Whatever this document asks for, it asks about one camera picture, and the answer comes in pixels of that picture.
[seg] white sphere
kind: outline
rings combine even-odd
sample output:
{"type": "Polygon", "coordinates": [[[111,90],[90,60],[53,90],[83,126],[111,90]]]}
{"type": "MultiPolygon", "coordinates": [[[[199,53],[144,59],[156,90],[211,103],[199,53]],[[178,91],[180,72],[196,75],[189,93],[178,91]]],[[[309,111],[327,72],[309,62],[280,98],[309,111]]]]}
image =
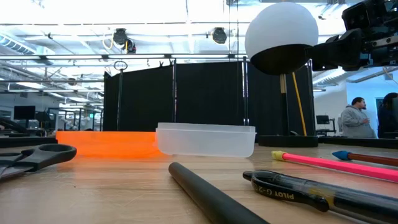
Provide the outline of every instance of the white sphere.
{"type": "MultiPolygon", "coordinates": [[[[317,43],[318,26],[311,13],[299,4],[280,2],[265,8],[250,23],[246,32],[245,47],[248,57],[252,59],[274,47],[285,45],[309,47],[317,43]]],[[[267,58],[262,60],[267,60],[273,55],[267,54],[267,58]]]]}

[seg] wooden table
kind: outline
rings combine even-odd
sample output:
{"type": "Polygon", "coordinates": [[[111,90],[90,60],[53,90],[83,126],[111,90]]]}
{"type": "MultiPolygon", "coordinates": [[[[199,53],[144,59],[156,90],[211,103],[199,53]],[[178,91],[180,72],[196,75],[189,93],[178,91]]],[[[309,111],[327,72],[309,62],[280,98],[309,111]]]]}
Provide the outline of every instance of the wooden table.
{"type": "MultiPolygon", "coordinates": [[[[257,146],[254,154],[247,159],[161,156],[133,161],[78,156],[70,162],[0,182],[0,223],[209,223],[201,210],[170,176],[167,169],[172,161],[180,162],[270,223],[327,224],[355,223],[355,220],[333,212],[322,213],[307,205],[282,202],[259,195],[253,191],[250,182],[242,178],[245,170],[269,169],[398,198],[398,185],[395,183],[273,161],[271,151],[274,150],[333,160],[335,158],[331,153],[338,150],[398,157],[396,149],[326,144],[315,149],[257,146]]],[[[355,163],[388,167],[359,161],[355,163]]]]}

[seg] black curtain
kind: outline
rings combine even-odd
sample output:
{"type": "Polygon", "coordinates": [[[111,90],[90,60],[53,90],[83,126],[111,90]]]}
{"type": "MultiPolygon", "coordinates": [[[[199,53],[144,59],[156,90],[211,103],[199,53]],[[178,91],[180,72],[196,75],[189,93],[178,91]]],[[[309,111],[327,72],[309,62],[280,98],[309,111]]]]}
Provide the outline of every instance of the black curtain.
{"type": "Polygon", "coordinates": [[[116,131],[118,128],[119,75],[112,77],[104,74],[104,131],[116,131]]]}
{"type": "Polygon", "coordinates": [[[241,62],[179,64],[177,122],[243,125],[241,62]]]}
{"type": "Polygon", "coordinates": [[[155,131],[157,123],[172,122],[173,68],[123,74],[121,131],[155,131]]]}
{"type": "MultiPolygon", "coordinates": [[[[312,74],[306,66],[295,72],[302,103],[307,135],[315,135],[313,115],[312,74]]],[[[286,76],[289,128],[303,135],[303,127],[292,74],[286,76]]],[[[267,75],[248,63],[249,125],[256,127],[257,135],[283,135],[280,79],[267,75]]]]}

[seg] pink pencil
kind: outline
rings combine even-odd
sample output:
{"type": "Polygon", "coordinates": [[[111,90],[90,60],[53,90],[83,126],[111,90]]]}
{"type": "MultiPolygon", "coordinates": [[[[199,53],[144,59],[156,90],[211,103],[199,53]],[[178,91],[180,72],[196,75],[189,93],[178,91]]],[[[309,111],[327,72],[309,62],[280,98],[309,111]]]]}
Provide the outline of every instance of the pink pencil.
{"type": "Polygon", "coordinates": [[[396,170],[357,165],[346,162],[330,161],[328,159],[318,159],[314,157],[298,156],[282,151],[273,151],[272,158],[279,161],[300,162],[302,164],[326,167],[330,169],[351,172],[354,174],[361,174],[368,177],[375,177],[379,179],[398,182],[398,171],[396,170]]]}

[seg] black pen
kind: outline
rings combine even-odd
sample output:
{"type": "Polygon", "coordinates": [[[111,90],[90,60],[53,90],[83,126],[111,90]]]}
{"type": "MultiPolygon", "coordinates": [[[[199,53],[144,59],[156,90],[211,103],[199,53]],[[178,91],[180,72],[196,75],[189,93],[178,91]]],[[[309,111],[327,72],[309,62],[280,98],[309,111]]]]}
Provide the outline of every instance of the black pen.
{"type": "Polygon", "coordinates": [[[267,197],[306,203],[323,212],[330,209],[369,223],[398,223],[396,198],[268,170],[246,171],[243,177],[252,182],[256,192],[267,197]]]}

